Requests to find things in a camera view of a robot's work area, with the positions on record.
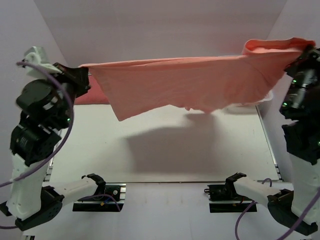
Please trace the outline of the salmon pink t shirt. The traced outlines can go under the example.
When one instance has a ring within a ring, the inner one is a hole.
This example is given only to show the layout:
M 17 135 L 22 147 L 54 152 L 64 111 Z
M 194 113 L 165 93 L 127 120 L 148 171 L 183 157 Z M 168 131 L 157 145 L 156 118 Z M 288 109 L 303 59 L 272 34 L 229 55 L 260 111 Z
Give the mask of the salmon pink t shirt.
M 241 55 L 88 63 L 119 121 L 167 105 L 211 113 L 263 99 L 312 40 L 251 39 Z

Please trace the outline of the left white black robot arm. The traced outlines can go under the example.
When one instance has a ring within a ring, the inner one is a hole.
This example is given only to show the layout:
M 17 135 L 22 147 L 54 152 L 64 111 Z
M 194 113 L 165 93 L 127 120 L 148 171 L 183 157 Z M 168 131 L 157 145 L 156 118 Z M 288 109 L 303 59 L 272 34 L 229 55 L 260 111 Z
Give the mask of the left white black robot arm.
M 87 67 L 70 68 L 55 63 L 39 72 L 16 99 L 20 121 L 10 139 L 12 177 L 10 197 L 1 212 L 15 218 L 14 227 L 26 231 L 51 221 L 63 206 L 105 196 L 106 183 L 91 173 L 63 186 L 44 186 L 50 160 L 67 141 L 60 130 L 70 132 L 74 123 L 75 99 L 90 89 Z

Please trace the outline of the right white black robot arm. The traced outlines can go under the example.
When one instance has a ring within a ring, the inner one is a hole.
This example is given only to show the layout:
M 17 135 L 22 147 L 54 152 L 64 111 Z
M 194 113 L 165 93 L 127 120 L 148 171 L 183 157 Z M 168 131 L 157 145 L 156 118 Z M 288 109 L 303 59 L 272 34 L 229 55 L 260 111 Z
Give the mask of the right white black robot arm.
M 293 190 L 258 183 L 241 172 L 226 178 L 222 189 L 230 199 L 244 196 L 265 206 L 288 228 L 281 240 L 294 231 L 309 236 L 320 226 L 320 50 L 308 45 L 284 71 L 292 82 L 279 112 L 293 121 L 282 126 Z

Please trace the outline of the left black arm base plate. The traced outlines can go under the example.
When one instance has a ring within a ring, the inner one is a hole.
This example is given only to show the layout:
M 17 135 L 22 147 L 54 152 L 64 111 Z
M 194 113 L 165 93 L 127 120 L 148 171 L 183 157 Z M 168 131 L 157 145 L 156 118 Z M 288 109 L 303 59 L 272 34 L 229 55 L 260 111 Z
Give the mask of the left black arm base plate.
M 95 197 L 73 203 L 73 212 L 83 213 L 117 213 L 120 212 L 125 203 L 126 184 L 106 184 L 104 190 L 96 193 Z

